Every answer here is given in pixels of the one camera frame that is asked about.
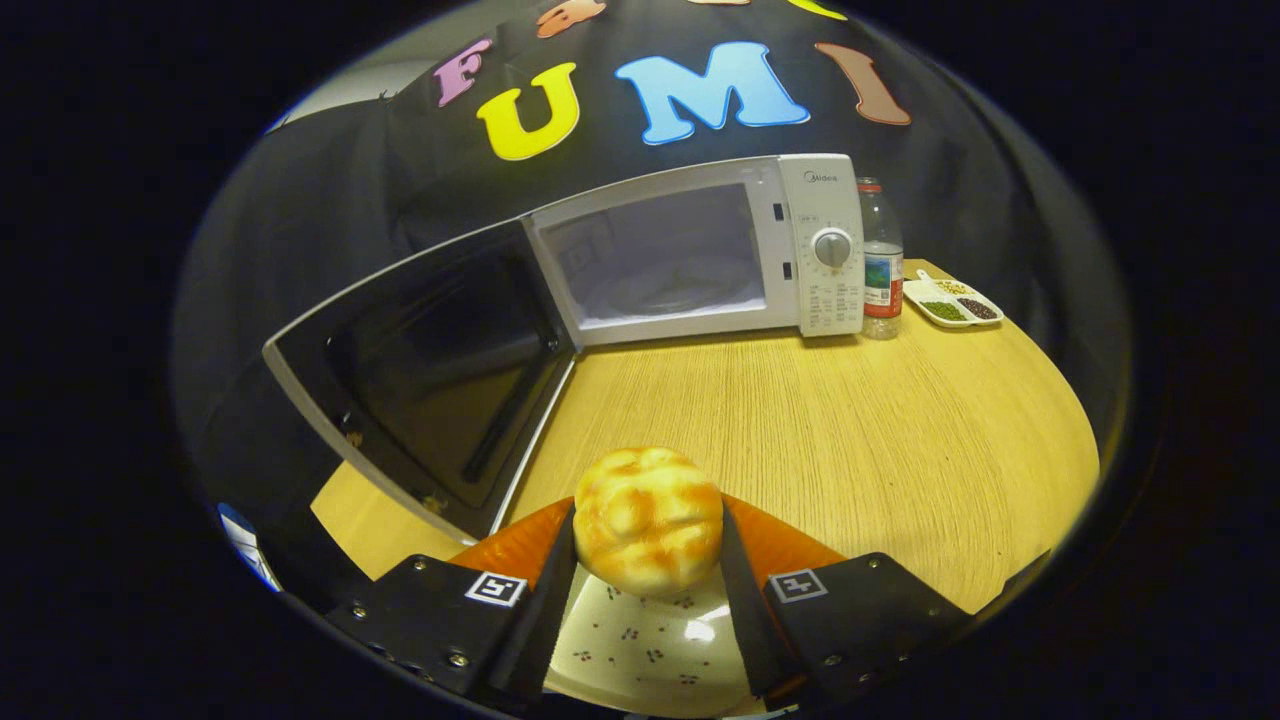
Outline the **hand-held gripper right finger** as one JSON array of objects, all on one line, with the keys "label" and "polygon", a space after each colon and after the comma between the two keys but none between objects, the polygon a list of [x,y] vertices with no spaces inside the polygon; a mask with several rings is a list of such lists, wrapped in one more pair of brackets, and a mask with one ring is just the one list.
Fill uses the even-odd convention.
[{"label": "hand-held gripper right finger", "polygon": [[972,620],[887,553],[849,559],[745,501],[723,503],[730,619],[750,692],[768,708],[850,703]]}]

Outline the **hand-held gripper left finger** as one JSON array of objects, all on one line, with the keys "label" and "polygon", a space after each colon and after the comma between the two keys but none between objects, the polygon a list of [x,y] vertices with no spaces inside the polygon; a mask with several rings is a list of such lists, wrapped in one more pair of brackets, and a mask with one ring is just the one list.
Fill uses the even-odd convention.
[{"label": "hand-held gripper left finger", "polygon": [[326,614],[417,683],[512,714],[536,703],[579,565],[563,498],[448,560],[404,557]]}]

